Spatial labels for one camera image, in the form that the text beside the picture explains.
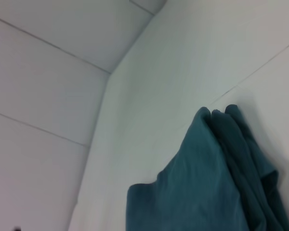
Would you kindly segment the teal blue shirt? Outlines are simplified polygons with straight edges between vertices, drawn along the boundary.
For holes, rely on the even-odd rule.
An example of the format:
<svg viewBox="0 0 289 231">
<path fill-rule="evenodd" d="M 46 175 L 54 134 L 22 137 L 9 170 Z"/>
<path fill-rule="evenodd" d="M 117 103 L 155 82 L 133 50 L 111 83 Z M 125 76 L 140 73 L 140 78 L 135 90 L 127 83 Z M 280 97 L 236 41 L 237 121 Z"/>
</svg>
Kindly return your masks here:
<svg viewBox="0 0 289 231">
<path fill-rule="evenodd" d="M 278 171 L 239 108 L 200 108 L 155 182 L 127 193 L 126 231 L 289 231 Z"/>
</svg>

